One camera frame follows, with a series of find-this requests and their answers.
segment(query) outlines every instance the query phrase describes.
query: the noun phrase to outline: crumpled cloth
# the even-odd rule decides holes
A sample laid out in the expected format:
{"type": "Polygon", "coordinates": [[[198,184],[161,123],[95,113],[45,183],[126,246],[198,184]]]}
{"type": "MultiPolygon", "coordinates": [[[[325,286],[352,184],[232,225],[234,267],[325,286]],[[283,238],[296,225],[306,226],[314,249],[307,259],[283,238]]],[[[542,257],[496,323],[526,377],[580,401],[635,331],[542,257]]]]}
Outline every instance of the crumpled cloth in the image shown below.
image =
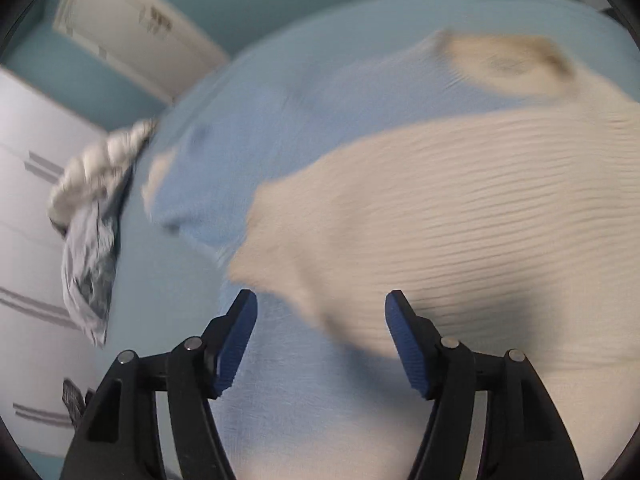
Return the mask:
{"type": "Polygon", "coordinates": [[[133,164],[153,135],[139,121],[90,146],[67,165],[51,191],[47,213],[65,236],[63,299],[71,319],[96,346],[106,341],[118,259],[120,211],[133,164]]]}
{"type": "Polygon", "coordinates": [[[119,252],[120,211],[132,174],[133,166],[129,166],[111,195],[81,207],[66,233],[63,299],[71,319],[96,346],[106,341],[119,252]]]}

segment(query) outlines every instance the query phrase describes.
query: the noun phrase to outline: blue fabric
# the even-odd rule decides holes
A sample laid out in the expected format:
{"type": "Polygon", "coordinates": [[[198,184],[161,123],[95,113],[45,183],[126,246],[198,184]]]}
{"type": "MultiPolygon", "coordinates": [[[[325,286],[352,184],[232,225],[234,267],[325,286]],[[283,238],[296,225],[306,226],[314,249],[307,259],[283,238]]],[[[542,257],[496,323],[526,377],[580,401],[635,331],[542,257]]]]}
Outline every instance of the blue fabric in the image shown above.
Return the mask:
{"type": "Polygon", "coordinates": [[[256,85],[196,123],[158,190],[152,219],[228,254],[244,234],[255,189],[338,146],[403,124],[514,107],[459,81],[436,39],[325,75],[313,65],[288,86],[256,85]]]}
{"type": "MultiPolygon", "coordinates": [[[[109,337],[104,350],[97,354],[101,371],[106,371],[125,348],[133,348],[140,355],[164,352],[187,336],[201,333],[211,317],[229,307],[236,293],[237,287],[232,284],[225,284],[221,293],[223,269],[211,258],[191,250],[180,238],[149,227],[140,186],[152,157],[185,133],[191,138],[196,128],[230,120],[247,106],[248,99],[267,99],[260,97],[258,88],[267,89],[268,98],[276,102],[282,94],[296,98],[301,87],[322,88],[324,82],[324,87],[329,88],[332,77],[350,64],[388,56],[443,27],[549,36],[569,54],[615,81],[634,98],[640,98],[640,56],[628,33],[613,20],[570,0],[364,0],[269,38],[242,54],[224,72],[204,79],[175,109],[169,110],[142,156],[139,176],[121,219],[122,249],[109,337]]],[[[451,104],[444,105],[450,113],[457,113],[451,104]]],[[[363,126],[359,132],[367,134],[363,126]]],[[[232,140],[221,142],[228,144],[232,140]]],[[[266,178],[265,174],[257,174],[259,168],[250,168],[248,160],[222,148],[214,159],[216,163],[223,155],[233,158],[237,167],[226,177],[220,174],[222,187],[234,186],[231,181],[243,170],[252,178],[266,178]]],[[[298,164],[303,161],[297,159],[287,171],[293,171],[298,164]]],[[[246,209],[247,195],[245,192],[244,202],[228,208],[236,219],[246,209]]],[[[183,210],[189,212],[188,204],[183,205],[183,210]]],[[[224,235],[213,233],[210,243],[219,243],[220,248],[239,232],[237,224],[228,221],[220,231],[224,235]]],[[[289,444],[295,447],[298,437],[325,428],[342,416],[349,422],[359,415],[391,413],[398,426],[417,433],[424,429],[429,407],[410,390],[399,362],[390,364],[353,348],[331,344],[299,321],[277,298],[260,295],[258,308],[256,332],[236,383],[213,403],[233,464],[242,462],[243,457],[269,439],[269,444],[276,443],[282,450],[289,444]],[[264,358],[252,353],[265,346],[269,353],[264,358]],[[317,355],[310,363],[312,351],[317,355]],[[271,382],[277,376],[286,378],[286,383],[277,387],[271,382]],[[247,385],[249,380],[267,385],[263,390],[253,389],[247,385]],[[317,410],[314,391],[321,394],[317,410]],[[254,418],[252,424],[245,423],[247,413],[254,418]],[[283,426],[285,431],[278,434],[283,426]]],[[[158,412],[161,435],[167,435],[168,410],[162,398],[158,412]]],[[[167,446],[163,451],[165,463],[177,470],[175,451],[167,446]]]]}
{"type": "MultiPolygon", "coordinates": [[[[196,123],[182,140],[154,221],[205,244],[225,272],[265,180],[396,126],[522,105],[460,79],[437,55],[437,37],[333,73],[306,72],[293,88],[247,88],[233,109],[196,123]]],[[[240,288],[223,280],[220,305],[231,305],[240,288]]],[[[228,449],[290,452],[315,432],[357,424],[372,407],[424,430],[426,419],[415,413],[426,417],[427,405],[409,390],[399,361],[342,346],[303,324],[284,300],[257,297],[258,321],[234,387],[214,404],[228,449]]]]}

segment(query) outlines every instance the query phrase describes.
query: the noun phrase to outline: wall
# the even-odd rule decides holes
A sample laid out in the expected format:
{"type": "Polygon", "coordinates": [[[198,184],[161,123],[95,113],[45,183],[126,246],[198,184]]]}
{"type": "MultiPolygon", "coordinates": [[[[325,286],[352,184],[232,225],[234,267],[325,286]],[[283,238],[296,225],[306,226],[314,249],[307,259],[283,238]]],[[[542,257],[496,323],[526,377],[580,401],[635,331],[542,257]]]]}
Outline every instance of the wall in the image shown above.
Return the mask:
{"type": "Polygon", "coordinates": [[[0,415],[19,446],[64,456],[62,381],[95,388],[94,348],[62,301],[51,181],[104,132],[0,69],[0,415]]]}
{"type": "Polygon", "coordinates": [[[0,60],[2,64],[64,107],[106,130],[133,124],[164,110],[159,100],[52,30],[58,1],[46,0],[42,20],[35,27],[30,20],[20,25],[0,60]],[[27,26],[30,30],[24,34],[22,30],[27,26]]]}

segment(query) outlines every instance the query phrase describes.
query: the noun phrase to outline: bed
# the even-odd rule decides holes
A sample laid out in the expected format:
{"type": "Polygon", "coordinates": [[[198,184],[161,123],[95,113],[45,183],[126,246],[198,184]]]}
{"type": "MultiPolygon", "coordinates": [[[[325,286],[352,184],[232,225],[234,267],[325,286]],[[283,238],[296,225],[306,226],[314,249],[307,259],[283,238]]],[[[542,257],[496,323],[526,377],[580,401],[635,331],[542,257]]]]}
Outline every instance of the bed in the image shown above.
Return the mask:
{"type": "MultiPolygon", "coordinates": [[[[182,339],[201,333],[212,317],[228,307],[218,304],[222,277],[206,252],[149,223],[140,187],[152,158],[173,146],[190,124],[206,122],[241,100],[243,92],[254,84],[269,83],[294,91],[301,75],[312,76],[397,51],[441,28],[548,36],[640,100],[640,52],[631,36],[612,19],[571,0],[361,0],[261,41],[222,72],[209,75],[166,111],[138,163],[122,215],[122,248],[108,341],[96,354],[100,372],[104,373],[123,349],[131,348],[142,356],[168,351],[182,339]]],[[[640,373],[621,373],[604,376],[594,372],[591,384],[612,381],[615,386],[626,374],[627,383],[635,381],[635,387],[640,388],[640,373]]],[[[567,401],[571,384],[550,392],[567,401]]],[[[634,397],[617,393],[615,387],[603,396],[580,397],[579,402],[592,409],[594,416],[568,424],[568,429],[585,478],[601,478],[629,440],[640,419],[640,400],[634,397]],[[618,428],[615,438],[600,441],[598,427],[618,428]]],[[[165,463],[177,471],[175,451],[167,445],[170,424],[165,400],[160,400],[158,411],[165,463]]]]}

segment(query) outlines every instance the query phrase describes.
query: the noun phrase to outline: white sweater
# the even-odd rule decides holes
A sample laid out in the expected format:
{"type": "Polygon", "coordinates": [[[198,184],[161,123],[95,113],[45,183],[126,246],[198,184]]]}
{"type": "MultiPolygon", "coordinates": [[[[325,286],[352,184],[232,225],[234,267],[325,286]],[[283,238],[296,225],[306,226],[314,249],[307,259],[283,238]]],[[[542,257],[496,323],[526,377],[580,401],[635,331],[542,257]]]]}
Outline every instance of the white sweater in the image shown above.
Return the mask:
{"type": "Polygon", "coordinates": [[[554,104],[411,124],[260,186],[229,276],[384,354],[400,288],[542,371],[638,358],[640,105],[572,72],[554,104]]]}

